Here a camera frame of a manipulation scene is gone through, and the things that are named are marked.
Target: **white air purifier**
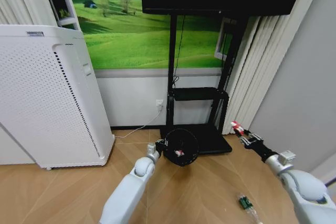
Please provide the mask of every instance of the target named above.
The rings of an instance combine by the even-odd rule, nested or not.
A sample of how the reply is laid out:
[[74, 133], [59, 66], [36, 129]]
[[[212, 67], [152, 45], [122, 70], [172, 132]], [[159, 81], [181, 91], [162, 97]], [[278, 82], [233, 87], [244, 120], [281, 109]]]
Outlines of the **white air purifier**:
[[107, 162], [114, 136], [82, 32], [0, 25], [0, 68], [0, 123], [40, 167]]

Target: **red object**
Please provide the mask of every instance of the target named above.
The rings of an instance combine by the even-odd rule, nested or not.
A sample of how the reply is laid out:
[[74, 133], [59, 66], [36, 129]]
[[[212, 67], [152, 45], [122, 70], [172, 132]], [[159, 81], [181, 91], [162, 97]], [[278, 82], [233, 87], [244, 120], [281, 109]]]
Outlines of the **red object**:
[[183, 152], [182, 150], [175, 151], [175, 154], [176, 154], [178, 157], [184, 156], [184, 152]]
[[237, 121], [232, 121], [231, 125], [232, 125], [232, 128], [234, 130], [237, 130], [241, 135], [244, 134], [244, 128]]

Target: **stand base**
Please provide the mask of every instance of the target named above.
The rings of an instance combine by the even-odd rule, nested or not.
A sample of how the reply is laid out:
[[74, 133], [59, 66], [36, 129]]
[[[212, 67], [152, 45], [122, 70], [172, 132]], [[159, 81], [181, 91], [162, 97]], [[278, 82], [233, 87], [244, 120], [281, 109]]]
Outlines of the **stand base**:
[[[218, 132], [218, 129], [210, 124], [180, 124], [174, 125], [174, 129], [182, 128], [190, 131], [198, 140], [200, 145], [199, 154], [220, 154], [232, 151], [231, 146], [224, 137]], [[161, 138], [167, 135], [166, 127], [160, 129]]]

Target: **power cord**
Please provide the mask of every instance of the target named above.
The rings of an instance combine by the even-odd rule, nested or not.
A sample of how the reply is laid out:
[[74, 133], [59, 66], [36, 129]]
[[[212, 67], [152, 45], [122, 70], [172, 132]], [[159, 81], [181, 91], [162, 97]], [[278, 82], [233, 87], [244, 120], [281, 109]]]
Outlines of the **power cord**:
[[128, 133], [126, 136], [115, 136], [115, 138], [117, 138], [117, 137], [118, 137], [118, 138], [125, 138], [125, 137], [131, 135], [133, 132], [135, 132], [135, 131], [137, 131], [137, 130], [140, 130], [140, 129], [146, 127], [148, 124], [150, 124], [151, 122], [153, 122], [153, 121], [160, 115], [161, 111], [162, 111], [162, 105], [159, 107], [159, 111], [158, 111], [158, 113], [156, 114], [156, 116], [155, 116], [152, 120], [150, 120], [147, 124], [145, 124], [144, 126], [142, 126], [142, 127], [140, 127], [140, 128], [135, 129], [134, 131], [131, 131], [131, 132]]
[[180, 56], [180, 50], [181, 50], [181, 44], [182, 44], [182, 38], [183, 38], [183, 29], [184, 29], [184, 20], [185, 20], [185, 15], [183, 16], [183, 21], [182, 21], [182, 31], [181, 31], [181, 39], [180, 39], [180, 45], [179, 45], [179, 52], [177, 54], [177, 59], [176, 59], [176, 67], [175, 67], [175, 71], [174, 71], [174, 77], [173, 77], [173, 85], [176, 88], [175, 83], [179, 80], [179, 76], [176, 76], [176, 70], [177, 70], [177, 65], [179, 65], [179, 56]]

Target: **wooden floor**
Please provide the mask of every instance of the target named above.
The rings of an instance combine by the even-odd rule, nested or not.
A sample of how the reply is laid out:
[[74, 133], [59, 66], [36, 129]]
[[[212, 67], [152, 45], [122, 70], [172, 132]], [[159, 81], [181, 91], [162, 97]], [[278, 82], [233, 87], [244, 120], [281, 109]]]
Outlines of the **wooden floor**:
[[[116, 131], [126, 135], [129, 131]], [[0, 166], [0, 223], [98, 223], [102, 207], [158, 130], [118, 138], [104, 167], [47, 171], [37, 165]], [[178, 167], [161, 157], [131, 223], [252, 223], [237, 195], [248, 196], [264, 224], [297, 223], [280, 182], [235, 136], [227, 155], [200, 156]]]

